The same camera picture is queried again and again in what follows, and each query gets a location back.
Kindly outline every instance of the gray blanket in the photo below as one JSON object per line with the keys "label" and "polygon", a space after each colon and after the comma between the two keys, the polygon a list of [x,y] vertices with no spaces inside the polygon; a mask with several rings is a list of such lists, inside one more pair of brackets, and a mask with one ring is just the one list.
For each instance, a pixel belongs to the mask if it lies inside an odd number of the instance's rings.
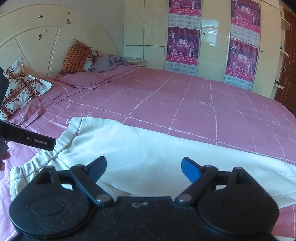
{"label": "gray blanket", "polygon": [[130,64],[119,55],[107,54],[103,58],[96,61],[94,65],[88,69],[88,71],[101,73],[104,71],[113,70],[116,68],[117,65],[130,65]]}

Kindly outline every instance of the brown wooden door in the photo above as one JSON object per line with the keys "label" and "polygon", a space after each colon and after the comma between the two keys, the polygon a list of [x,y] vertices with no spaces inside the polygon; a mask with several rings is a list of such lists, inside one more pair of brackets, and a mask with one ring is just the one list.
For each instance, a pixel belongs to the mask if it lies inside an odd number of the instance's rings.
{"label": "brown wooden door", "polygon": [[280,78],[280,85],[284,89],[276,92],[275,100],[282,103],[296,116],[296,16],[284,9],[285,19],[291,29],[285,33],[285,52],[289,58],[284,58],[284,67]]}

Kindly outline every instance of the headboard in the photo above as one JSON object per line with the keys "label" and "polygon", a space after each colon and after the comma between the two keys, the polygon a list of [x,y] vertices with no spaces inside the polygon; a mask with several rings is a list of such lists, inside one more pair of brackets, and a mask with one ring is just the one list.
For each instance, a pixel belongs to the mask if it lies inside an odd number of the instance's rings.
{"label": "headboard", "polygon": [[14,9],[0,16],[0,67],[22,58],[26,75],[55,77],[73,39],[103,55],[116,53],[105,30],[74,9],[54,4]]}

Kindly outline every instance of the stack of books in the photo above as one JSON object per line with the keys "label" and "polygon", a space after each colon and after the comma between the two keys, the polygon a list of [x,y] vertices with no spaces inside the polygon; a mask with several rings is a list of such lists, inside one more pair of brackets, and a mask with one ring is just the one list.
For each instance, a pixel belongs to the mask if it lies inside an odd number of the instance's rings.
{"label": "stack of books", "polygon": [[143,67],[147,65],[147,61],[143,58],[124,58],[126,61],[130,62],[131,65],[136,65]]}

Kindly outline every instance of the human hand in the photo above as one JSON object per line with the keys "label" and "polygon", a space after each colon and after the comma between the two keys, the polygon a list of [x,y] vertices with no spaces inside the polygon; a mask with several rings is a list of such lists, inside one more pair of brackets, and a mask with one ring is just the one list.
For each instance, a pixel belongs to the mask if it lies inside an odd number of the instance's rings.
{"label": "human hand", "polygon": [[[3,160],[7,160],[7,159],[9,159],[10,158],[10,154],[9,154],[9,152],[7,151],[5,154],[4,154],[4,156],[2,157],[2,159]],[[0,172],[2,172],[2,171],[4,171],[5,170],[5,163],[2,161],[2,160],[0,160]]]}

